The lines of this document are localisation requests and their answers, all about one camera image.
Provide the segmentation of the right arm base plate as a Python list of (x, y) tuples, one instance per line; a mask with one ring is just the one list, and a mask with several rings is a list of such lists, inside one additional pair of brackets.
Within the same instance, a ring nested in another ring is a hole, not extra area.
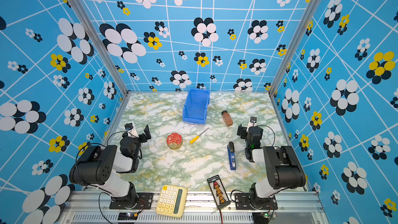
[(276, 198), (258, 198), (256, 195), (238, 192), (234, 194), (235, 207), (237, 210), (277, 210)]

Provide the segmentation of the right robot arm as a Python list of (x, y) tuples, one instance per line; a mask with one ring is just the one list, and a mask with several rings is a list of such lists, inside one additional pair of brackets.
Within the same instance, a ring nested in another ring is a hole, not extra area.
[(261, 146), (263, 129), (252, 125), (238, 126), (237, 135), (245, 140), (245, 157), (266, 170), (266, 178), (252, 184), (249, 202), (252, 208), (276, 208), (275, 195), (287, 189), (304, 187), (306, 177), (291, 146)]

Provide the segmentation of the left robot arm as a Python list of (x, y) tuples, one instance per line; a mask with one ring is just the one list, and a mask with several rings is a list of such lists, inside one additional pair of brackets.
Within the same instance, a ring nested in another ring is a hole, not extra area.
[(132, 182), (120, 174), (137, 171), (142, 159), (141, 146), (151, 139), (149, 126), (138, 134), (132, 123), (127, 123), (120, 145), (90, 145), (78, 155), (69, 173), (73, 184), (99, 188), (110, 195), (110, 209), (150, 209), (153, 193), (137, 193)]

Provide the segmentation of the yellow handled screwdriver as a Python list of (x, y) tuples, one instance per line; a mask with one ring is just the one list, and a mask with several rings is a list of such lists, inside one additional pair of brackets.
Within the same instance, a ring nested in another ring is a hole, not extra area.
[(203, 132), (201, 132), (199, 135), (195, 136), (191, 141), (190, 144), (193, 144), (196, 140), (200, 138), (202, 134), (204, 134), (209, 128), (206, 128)]

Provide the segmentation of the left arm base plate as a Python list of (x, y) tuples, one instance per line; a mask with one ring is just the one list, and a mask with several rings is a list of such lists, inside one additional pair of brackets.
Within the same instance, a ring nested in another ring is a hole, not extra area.
[(133, 196), (126, 196), (121, 198), (111, 197), (109, 208), (118, 210), (151, 209), (153, 196), (153, 192), (138, 192)]

